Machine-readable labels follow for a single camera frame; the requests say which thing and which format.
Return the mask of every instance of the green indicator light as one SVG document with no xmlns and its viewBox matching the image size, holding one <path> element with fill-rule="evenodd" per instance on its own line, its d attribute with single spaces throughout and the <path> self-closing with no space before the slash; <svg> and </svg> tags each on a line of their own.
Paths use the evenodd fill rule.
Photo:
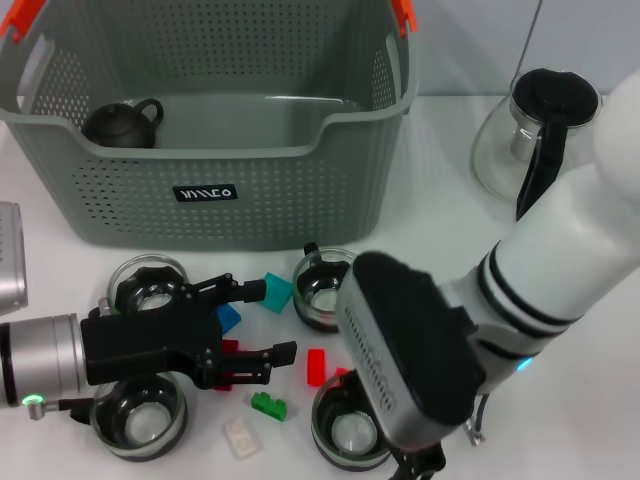
<svg viewBox="0 0 640 480">
<path fill-rule="evenodd" d="M 29 395 L 22 400 L 22 404 L 25 406 L 36 405 L 38 403 L 44 403 L 44 397 L 41 395 Z"/>
</svg>

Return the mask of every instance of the blue block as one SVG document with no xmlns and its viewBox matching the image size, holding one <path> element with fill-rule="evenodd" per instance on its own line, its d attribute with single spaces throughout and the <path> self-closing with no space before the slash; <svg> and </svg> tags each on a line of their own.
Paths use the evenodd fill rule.
<svg viewBox="0 0 640 480">
<path fill-rule="evenodd" d="M 282 313 L 293 295 L 293 285 L 273 273 L 267 273 L 264 281 L 267 283 L 267 295 L 260 305 L 272 312 Z"/>
<path fill-rule="evenodd" d="M 216 315 L 220 320 L 220 326 L 222 327 L 222 335 L 226 335 L 229 330 L 240 323 L 242 317 L 236 312 L 231 305 L 221 305 L 216 308 Z"/>
</svg>

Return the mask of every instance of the basket logo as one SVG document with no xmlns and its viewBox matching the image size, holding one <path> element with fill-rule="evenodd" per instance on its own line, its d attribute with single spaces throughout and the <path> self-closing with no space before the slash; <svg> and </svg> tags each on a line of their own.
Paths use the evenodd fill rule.
<svg viewBox="0 0 640 480">
<path fill-rule="evenodd" d="M 197 185 L 191 187 L 173 187 L 173 194 L 180 203 L 185 202 L 217 202 L 220 200 L 237 200 L 238 192 L 232 183 L 224 185 Z"/>
</svg>

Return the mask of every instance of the black pitcher handle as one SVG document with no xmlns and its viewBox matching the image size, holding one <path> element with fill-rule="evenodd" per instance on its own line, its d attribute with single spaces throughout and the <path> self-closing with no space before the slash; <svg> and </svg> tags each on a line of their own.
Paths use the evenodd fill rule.
<svg viewBox="0 0 640 480">
<path fill-rule="evenodd" d="M 147 108 L 149 105 L 153 105 L 156 107 L 156 118 L 154 118 L 151 122 L 151 126 L 155 130 L 156 128 L 158 128 L 160 123 L 162 123 L 162 119 L 164 118 L 164 108 L 162 107 L 162 104 L 158 100 L 156 100 L 155 98 L 149 98 L 147 100 L 143 100 L 138 105 L 133 107 L 133 109 L 138 113 L 142 113 L 142 110 Z"/>
<path fill-rule="evenodd" d="M 552 117 L 540 129 L 536 149 L 518 195 L 516 220 L 520 220 L 558 178 L 568 133 L 564 116 Z"/>
</svg>

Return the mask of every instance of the white wall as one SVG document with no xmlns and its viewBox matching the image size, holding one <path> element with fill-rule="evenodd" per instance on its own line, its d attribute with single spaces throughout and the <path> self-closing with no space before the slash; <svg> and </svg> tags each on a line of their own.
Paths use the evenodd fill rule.
<svg viewBox="0 0 640 480">
<path fill-rule="evenodd" d="M 11 3 L 0 0 L 0 18 Z M 508 90 L 538 0 L 413 3 L 420 23 L 421 93 Z M 639 0 L 545 0 L 525 67 L 572 69 L 608 92 L 640 68 L 638 24 Z"/>
</svg>

